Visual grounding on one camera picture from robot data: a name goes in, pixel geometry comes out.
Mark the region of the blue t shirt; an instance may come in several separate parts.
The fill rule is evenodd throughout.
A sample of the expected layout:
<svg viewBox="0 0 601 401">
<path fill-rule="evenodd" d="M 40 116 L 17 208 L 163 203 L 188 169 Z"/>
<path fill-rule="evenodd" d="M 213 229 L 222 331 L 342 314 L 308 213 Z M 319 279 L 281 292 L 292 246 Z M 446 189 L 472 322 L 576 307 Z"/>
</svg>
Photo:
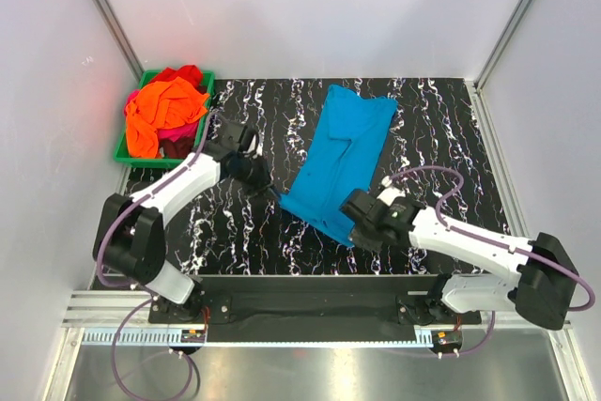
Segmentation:
<svg viewBox="0 0 601 401">
<path fill-rule="evenodd" d="M 353 222 L 340 207 L 354 190 L 369 189 L 396 110 L 395 99 L 364 99 L 331 85 L 306 160 L 280 207 L 350 247 Z"/>
</svg>

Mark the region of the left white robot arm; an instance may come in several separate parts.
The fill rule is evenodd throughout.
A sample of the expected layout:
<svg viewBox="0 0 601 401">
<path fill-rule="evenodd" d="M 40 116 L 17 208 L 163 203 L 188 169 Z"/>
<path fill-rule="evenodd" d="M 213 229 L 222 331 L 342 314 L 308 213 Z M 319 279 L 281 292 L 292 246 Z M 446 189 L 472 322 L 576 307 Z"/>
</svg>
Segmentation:
<svg viewBox="0 0 601 401">
<path fill-rule="evenodd" d="M 116 286 L 103 274 L 105 269 L 114 270 L 127 284 L 149 292 L 157 308 L 169 308 L 184 322 L 206 313 L 201 284 L 167 260 L 165 228 L 193 199 L 226 179 L 240 183 L 249 195 L 272 190 L 258 132 L 230 121 L 222 123 L 215 138 L 203 137 L 155 183 L 130 196 L 109 196 L 93 248 L 99 281 Z"/>
</svg>

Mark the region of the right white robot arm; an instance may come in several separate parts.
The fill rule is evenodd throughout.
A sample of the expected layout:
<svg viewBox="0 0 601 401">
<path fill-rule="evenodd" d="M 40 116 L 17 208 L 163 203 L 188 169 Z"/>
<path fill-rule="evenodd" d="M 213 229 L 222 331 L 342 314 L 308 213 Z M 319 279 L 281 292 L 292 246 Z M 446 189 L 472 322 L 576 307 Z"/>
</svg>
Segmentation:
<svg viewBox="0 0 601 401">
<path fill-rule="evenodd" d="M 340 210 L 353 223 L 351 241 L 365 250 L 413 247 L 481 269 L 439 277 L 423 302 L 435 321 L 472 311 L 515 312 L 535 326 L 562 328 L 578 272 L 556 237 L 513 237 L 462 223 L 393 187 L 378 194 L 356 189 Z"/>
</svg>

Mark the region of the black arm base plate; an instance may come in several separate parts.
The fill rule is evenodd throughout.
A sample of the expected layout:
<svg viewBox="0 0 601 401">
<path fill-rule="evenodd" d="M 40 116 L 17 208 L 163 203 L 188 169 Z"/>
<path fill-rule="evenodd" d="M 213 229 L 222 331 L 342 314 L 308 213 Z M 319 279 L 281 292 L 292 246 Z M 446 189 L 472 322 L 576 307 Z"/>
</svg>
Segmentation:
<svg viewBox="0 0 601 401">
<path fill-rule="evenodd" d="M 204 275 L 193 280 L 189 301 L 154 301 L 149 322 L 192 324 L 206 318 L 225 325 L 260 317 L 367 317 L 410 326 L 481 322 L 478 313 L 457 314 L 442 305 L 443 275 Z"/>
</svg>

